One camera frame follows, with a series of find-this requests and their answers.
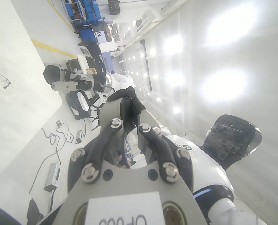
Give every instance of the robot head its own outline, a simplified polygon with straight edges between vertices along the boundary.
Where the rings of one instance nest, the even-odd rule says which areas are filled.
[[[135,82],[130,75],[125,75],[123,79],[121,79],[121,89],[127,89],[128,87],[135,87]]]
[[[261,141],[261,132],[252,123],[232,115],[222,115],[207,132],[203,146],[217,162],[232,164],[254,152]]]

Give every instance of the white pillar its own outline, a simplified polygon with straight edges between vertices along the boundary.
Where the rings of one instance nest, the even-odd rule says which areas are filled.
[[[114,23],[128,22],[139,20],[150,7],[160,11],[171,0],[119,0],[120,15],[110,15],[108,0],[96,0],[101,17],[105,17],[105,21],[113,20]]]

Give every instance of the white robot body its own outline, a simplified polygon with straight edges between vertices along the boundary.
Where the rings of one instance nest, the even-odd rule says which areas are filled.
[[[204,187],[217,184],[229,188],[234,194],[233,186],[225,170],[195,143],[176,135],[166,137],[176,146],[189,150],[194,176],[193,193],[196,193]]]
[[[211,186],[215,185],[228,188],[234,195],[233,186],[225,170],[215,160],[203,152],[195,143],[185,138],[172,134],[166,134],[165,136],[176,146],[183,147],[190,153],[194,181],[193,196],[196,201],[199,196],[210,192]],[[255,214],[237,210],[231,199],[221,196],[213,202],[215,198],[217,198],[217,193],[213,196],[208,195],[204,200],[205,206],[212,203],[204,214],[211,225],[266,225]]]

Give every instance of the white floor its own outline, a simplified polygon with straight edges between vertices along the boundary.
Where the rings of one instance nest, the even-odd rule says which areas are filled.
[[[49,1],[54,4],[54,8],[70,25],[61,0]],[[46,0],[11,0],[11,2],[13,3],[21,21],[23,22],[24,27],[26,28],[32,40],[41,42],[73,56],[76,56],[77,53],[80,53],[80,50],[77,46],[77,44],[80,42],[80,39],[78,39],[77,35],[69,28],[61,16]],[[72,59],[71,56],[59,54],[41,47],[36,46],[36,49],[45,65],[65,64],[65,62],[67,62],[69,59]],[[66,123],[69,127],[69,131],[64,124],[60,128],[60,131],[64,132],[65,134],[68,133],[69,141],[69,133],[72,133],[74,138],[76,138],[77,131],[80,129],[84,131],[85,129],[84,121],[78,121],[72,115],[72,112],[70,111],[64,99],[64,94],[61,94],[61,97],[63,100],[62,106],[56,111],[56,113],[50,114],[50,119],[43,126],[43,129],[48,135],[50,133],[54,133],[60,136],[58,148],[60,148],[65,142],[63,134],[56,132],[56,121],[58,119],[61,122]],[[96,117],[96,115],[96,112],[92,112],[93,117]],[[92,122],[92,119],[86,119],[86,124],[86,137],[83,138],[83,141],[80,144],[71,144],[66,142],[63,149],[59,152],[62,165],[58,180],[59,186],[54,195],[53,207],[56,207],[67,196],[67,170],[71,153],[75,149],[85,146],[99,133],[100,128],[97,128],[95,131],[91,132],[91,129],[97,125],[97,120]],[[25,196],[27,199],[27,193],[31,188],[41,162],[48,155],[55,153],[55,151],[56,144],[50,145],[49,139],[44,136],[42,130],[39,130],[27,144],[27,146],[25,146],[25,148],[3,171],[3,173],[0,175],[0,179],[8,181],[9,183],[15,183],[15,185],[19,186],[19,189],[26,194]],[[51,201],[51,194],[44,190],[46,178],[50,164],[57,161],[58,158],[55,154],[44,162],[30,194],[38,205],[39,211],[43,215],[48,213]],[[9,192],[12,195],[8,197],[9,200],[12,200],[12,203],[8,202],[7,207],[9,210],[6,211],[11,211],[14,213],[17,212],[18,217],[26,217],[27,210],[25,210],[25,214],[18,214],[21,210],[21,207],[15,204],[15,199],[16,201],[19,201],[18,194],[15,196],[15,193],[13,193],[13,191],[11,192],[10,190],[5,190],[5,192]],[[0,199],[4,199],[3,195],[4,192],[0,192]]]
[[[93,117],[96,117],[96,112],[92,112]],[[67,135],[68,140],[70,141],[69,133],[72,133],[74,138],[76,138],[76,134],[78,130],[84,131],[84,121],[75,120],[72,115],[65,99],[63,99],[62,106],[57,110],[57,112],[50,118],[50,120],[43,126],[43,129],[46,131],[46,134],[54,133],[60,136],[60,142],[58,145],[58,149],[62,147],[65,142],[64,135],[56,132],[57,125],[56,121],[60,120],[62,123],[66,123],[69,127],[69,131],[66,125],[62,125],[59,131],[62,131]],[[86,137],[82,138],[82,142],[79,144],[71,144],[69,142],[65,143],[63,149],[59,152],[59,157],[62,162],[60,177],[58,180],[59,187],[54,195],[54,205],[56,207],[61,201],[63,201],[67,196],[67,171],[68,164],[70,160],[70,156],[72,152],[77,148],[84,147],[87,143],[89,143],[93,138],[95,138],[100,128],[98,127],[96,130],[91,132],[97,125],[97,120],[92,122],[92,119],[85,119],[86,121]],[[33,139],[28,143],[28,145],[17,155],[17,157],[11,162],[11,164],[6,168],[4,174],[9,178],[14,179],[19,183],[25,190],[29,191],[37,170],[41,164],[41,162],[50,154],[55,153],[56,144],[51,146],[49,139],[45,137],[42,130],[39,130],[38,133],[33,137]],[[36,204],[41,213],[46,215],[50,208],[50,198],[51,194],[44,190],[45,182],[47,179],[47,175],[49,172],[49,168],[51,163],[58,162],[57,155],[53,155],[48,158],[44,164],[42,165],[39,174],[37,176],[34,187],[31,191],[31,196],[34,198]]]

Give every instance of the blue light strip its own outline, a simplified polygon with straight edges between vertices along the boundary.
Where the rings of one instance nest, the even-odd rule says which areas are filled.
[[[197,198],[197,197],[201,196],[202,194],[205,194],[205,193],[210,192],[210,191],[212,191],[212,189],[203,190],[203,191],[201,191],[199,193],[196,193],[193,197]]]

